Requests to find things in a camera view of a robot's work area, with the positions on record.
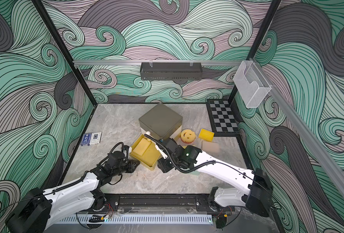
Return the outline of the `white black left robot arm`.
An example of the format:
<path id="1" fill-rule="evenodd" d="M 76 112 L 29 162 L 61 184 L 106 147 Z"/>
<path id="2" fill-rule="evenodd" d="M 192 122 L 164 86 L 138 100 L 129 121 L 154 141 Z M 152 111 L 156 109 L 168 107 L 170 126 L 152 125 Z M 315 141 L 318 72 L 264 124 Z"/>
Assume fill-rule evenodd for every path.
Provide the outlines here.
<path id="1" fill-rule="evenodd" d="M 34 188 L 26 193 L 6 218 L 12 233 L 42 233 L 60 220 L 82 210 L 105 207 L 101 187 L 114 177 L 133 173 L 140 162 L 129 159 L 129 146 L 112 149 L 95 168 L 71 182 L 45 190 Z"/>

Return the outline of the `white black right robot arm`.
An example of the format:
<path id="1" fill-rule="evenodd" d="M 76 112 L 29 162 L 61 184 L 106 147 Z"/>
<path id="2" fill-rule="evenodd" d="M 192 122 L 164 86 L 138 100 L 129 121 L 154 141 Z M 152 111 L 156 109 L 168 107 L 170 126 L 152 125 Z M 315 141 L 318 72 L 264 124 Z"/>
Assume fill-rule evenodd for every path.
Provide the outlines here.
<path id="1" fill-rule="evenodd" d="M 160 141 L 148 134 L 144 136 L 161 152 L 162 158 L 158 161 L 158 167 L 163 173 L 172 169 L 184 174 L 197 171 L 231 185 L 231 188 L 213 188 L 209 202 L 220 207 L 246 207 L 253 214 L 263 217 L 270 215 L 273 185 L 264 170 L 236 167 L 192 145 L 183 148 L 171 138 Z"/>

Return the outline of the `yellow bottom drawer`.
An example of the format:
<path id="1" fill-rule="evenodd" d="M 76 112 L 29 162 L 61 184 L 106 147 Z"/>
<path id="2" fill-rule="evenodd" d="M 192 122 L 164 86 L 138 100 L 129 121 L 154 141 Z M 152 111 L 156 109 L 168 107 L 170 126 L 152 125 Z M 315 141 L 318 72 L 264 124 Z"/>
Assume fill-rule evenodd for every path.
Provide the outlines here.
<path id="1" fill-rule="evenodd" d="M 137 159 L 144 167 L 153 171 L 157 166 L 157 161 L 162 157 L 161 153 L 155 148 L 155 144 L 151 141 L 150 146 L 145 151 L 142 156 L 138 156 L 133 152 L 133 149 L 140 142 L 142 138 L 145 138 L 144 135 L 141 135 L 137 141 L 131 146 L 130 155 Z"/>

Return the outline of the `pale pink rectangular sponge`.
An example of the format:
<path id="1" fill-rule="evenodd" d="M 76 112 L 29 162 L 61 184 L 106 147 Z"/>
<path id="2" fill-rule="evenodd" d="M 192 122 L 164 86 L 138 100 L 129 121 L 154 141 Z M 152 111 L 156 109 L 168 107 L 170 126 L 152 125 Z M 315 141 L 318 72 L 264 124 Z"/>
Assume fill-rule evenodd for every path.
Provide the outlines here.
<path id="1" fill-rule="evenodd" d="M 220 145 L 215 142 L 203 141 L 202 150 L 208 154 L 217 154 L 220 152 Z"/>

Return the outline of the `round smiley sponge pink-backed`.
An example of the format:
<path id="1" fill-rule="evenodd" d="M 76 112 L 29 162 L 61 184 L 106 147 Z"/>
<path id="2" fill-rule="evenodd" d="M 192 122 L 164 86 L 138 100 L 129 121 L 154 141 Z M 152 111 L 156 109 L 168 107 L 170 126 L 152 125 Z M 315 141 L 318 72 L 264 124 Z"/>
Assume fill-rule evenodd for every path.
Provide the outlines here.
<path id="1" fill-rule="evenodd" d="M 185 129 L 180 134 L 180 139 L 183 143 L 191 144 L 196 139 L 196 134 L 191 129 Z"/>

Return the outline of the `yellow rectangular sponge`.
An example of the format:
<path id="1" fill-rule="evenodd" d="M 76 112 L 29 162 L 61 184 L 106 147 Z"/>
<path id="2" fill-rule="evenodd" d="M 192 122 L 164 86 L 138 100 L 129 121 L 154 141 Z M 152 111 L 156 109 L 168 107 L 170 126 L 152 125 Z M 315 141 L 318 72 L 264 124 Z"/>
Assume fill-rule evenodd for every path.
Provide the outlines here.
<path id="1" fill-rule="evenodd" d="M 198 138 L 207 142 L 212 142 L 215 133 L 206 129 L 201 129 Z"/>

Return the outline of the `olive three-drawer storage box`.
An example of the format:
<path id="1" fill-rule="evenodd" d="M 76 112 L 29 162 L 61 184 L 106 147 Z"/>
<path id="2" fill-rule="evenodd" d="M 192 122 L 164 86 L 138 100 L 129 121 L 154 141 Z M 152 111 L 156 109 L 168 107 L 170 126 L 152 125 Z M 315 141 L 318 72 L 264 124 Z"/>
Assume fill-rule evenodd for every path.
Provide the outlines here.
<path id="1" fill-rule="evenodd" d="M 183 117 L 162 103 L 139 118 L 142 134 L 150 132 L 157 140 L 172 138 L 176 141 L 181 135 L 182 123 Z"/>

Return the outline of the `light yellow foam sponge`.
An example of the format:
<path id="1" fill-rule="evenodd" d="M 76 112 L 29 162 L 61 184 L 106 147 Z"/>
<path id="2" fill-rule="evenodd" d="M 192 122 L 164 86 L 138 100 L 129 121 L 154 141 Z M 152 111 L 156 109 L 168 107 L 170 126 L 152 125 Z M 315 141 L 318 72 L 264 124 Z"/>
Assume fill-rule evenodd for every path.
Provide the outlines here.
<path id="1" fill-rule="evenodd" d="M 142 156 L 145 153 L 145 151 L 148 149 L 150 144 L 151 144 L 150 139 L 142 138 L 140 142 L 136 145 L 136 147 L 133 149 L 133 152 L 138 156 Z"/>

